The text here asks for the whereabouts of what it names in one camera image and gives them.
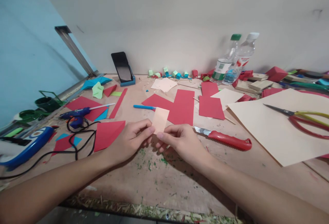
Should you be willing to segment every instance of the left hand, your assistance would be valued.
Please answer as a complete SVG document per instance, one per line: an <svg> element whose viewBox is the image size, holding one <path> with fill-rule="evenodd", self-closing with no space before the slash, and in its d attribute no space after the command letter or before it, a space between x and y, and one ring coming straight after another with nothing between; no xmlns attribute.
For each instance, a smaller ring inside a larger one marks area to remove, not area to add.
<svg viewBox="0 0 329 224"><path fill-rule="evenodd" d="M111 166L128 160L140 145L151 142L155 128L149 119L129 122L115 141L104 150Z"/></svg>

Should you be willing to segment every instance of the utility knife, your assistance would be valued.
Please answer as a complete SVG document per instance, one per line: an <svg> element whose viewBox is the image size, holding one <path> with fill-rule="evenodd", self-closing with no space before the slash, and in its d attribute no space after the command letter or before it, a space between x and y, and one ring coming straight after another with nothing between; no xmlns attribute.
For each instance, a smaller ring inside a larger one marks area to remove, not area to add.
<svg viewBox="0 0 329 224"><path fill-rule="evenodd" d="M247 151L247 150L250 150L252 147L252 144L251 144L251 141L249 138L246 140L241 140L241 139L231 137L231 136L225 135L225 134L217 132L217 131L210 131L210 130L206 130L204 128L200 128L197 126L194 126L194 129L196 132L198 132L200 134L207 135L209 138L220 141L220 142L224 143L225 145L231 146L238 150Z"/></svg>

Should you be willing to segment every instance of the metal frame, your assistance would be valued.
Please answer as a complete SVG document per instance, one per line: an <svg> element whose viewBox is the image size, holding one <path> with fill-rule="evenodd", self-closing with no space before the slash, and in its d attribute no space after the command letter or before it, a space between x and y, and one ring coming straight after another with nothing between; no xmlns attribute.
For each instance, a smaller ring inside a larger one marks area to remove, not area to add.
<svg viewBox="0 0 329 224"><path fill-rule="evenodd" d="M55 27L55 30L68 46L73 55L76 57L83 69L87 72L87 74L89 76L96 76L96 73L92 70L85 57L82 55L72 38L69 36L71 33L70 29L67 26L57 26Z"/></svg>

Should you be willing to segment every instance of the plastic bottle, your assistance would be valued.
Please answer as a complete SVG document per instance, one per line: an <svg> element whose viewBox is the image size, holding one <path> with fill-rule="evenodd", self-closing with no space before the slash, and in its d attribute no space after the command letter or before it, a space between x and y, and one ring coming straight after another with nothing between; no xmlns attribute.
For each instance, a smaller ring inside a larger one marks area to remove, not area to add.
<svg viewBox="0 0 329 224"><path fill-rule="evenodd" d="M218 85L222 83L226 72L234 60L235 51L237 49L238 41L240 38L241 34L233 34L231 36L231 45L226 51L226 54L217 60L217 65L210 81L217 83Z"/></svg>
<svg viewBox="0 0 329 224"><path fill-rule="evenodd" d="M258 38L258 36L259 33L250 33L247 36L246 41L238 47L235 52L234 62L226 73L223 84L231 85L239 77L245 65L249 62L249 59L254 54L255 40Z"/></svg>

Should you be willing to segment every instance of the blue wall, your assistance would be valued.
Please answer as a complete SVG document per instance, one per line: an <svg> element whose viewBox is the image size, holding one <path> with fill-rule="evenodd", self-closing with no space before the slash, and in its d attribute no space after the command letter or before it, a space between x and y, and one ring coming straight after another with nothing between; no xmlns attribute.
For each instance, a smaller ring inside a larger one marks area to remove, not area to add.
<svg viewBox="0 0 329 224"><path fill-rule="evenodd" d="M87 76L54 30L62 25L49 0L0 0L0 127L35 109L38 90L60 94Z"/></svg>

